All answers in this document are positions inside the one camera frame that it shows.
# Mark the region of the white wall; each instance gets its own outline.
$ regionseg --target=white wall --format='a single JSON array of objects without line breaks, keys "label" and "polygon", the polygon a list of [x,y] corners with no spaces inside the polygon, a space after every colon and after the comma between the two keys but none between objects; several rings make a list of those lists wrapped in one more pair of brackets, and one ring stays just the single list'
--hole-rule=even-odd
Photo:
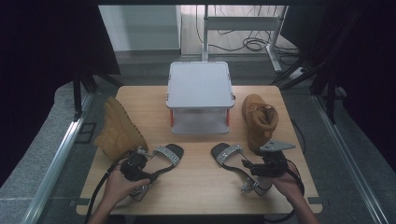
[{"label": "white wall", "polygon": [[180,6],[99,6],[114,51],[180,49]]}]

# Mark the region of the white box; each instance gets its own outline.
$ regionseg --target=white box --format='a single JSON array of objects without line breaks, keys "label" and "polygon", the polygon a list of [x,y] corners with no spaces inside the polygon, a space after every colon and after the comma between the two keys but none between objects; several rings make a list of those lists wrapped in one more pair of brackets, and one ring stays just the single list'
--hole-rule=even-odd
[{"label": "white box", "polygon": [[227,63],[171,64],[166,106],[171,111],[172,133],[227,133],[233,104]]}]

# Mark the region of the black curtain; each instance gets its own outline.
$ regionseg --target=black curtain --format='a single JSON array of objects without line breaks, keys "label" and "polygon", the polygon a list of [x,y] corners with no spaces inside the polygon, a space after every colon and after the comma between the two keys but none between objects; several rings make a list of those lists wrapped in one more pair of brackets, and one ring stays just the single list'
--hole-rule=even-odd
[{"label": "black curtain", "polygon": [[3,185],[46,120],[59,87],[81,70],[120,70],[98,6],[29,1],[0,8]]},{"label": "black curtain", "polygon": [[342,47],[337,85],[344,107],[396,170],[396,6],[366,7]]}]

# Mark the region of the wrist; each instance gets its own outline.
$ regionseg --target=wrist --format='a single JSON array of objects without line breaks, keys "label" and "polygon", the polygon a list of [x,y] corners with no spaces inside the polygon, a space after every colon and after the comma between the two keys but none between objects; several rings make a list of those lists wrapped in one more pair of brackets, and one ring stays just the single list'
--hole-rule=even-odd
[{"label": "wrist", "polygon": [[109,200],[106,200],[105,198],[99,202],[96,211],[100,211],[102,213],[108,213],[110,214],[110,212],[113,210],[113,208],[116,206],[116,203],[113,203]]},{"label": "wrist", "polygon": [[286,197],[286,199],[293,206],[301,203],[302,201],[305,201],[305,198],[302,194],[291,194]]}]

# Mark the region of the brown boot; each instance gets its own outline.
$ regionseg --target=brown boot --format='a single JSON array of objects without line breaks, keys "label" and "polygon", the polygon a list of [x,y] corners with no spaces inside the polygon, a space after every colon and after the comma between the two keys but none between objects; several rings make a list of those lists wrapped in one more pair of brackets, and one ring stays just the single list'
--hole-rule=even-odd
[{"label": "brown boot", "polygon": [[147,150],[145,138],[134,126],[118,100],[108,97],[105,102],[105,126],[94,143],[115,161],[122,153],[142,147]]},{"label": "brown boot", "polygon": [[258,154],[260,147],[271,138],[278,122],[277,112],[257,94],[250,94],[242,105],[242,115],[247,123],[247,143]]}]

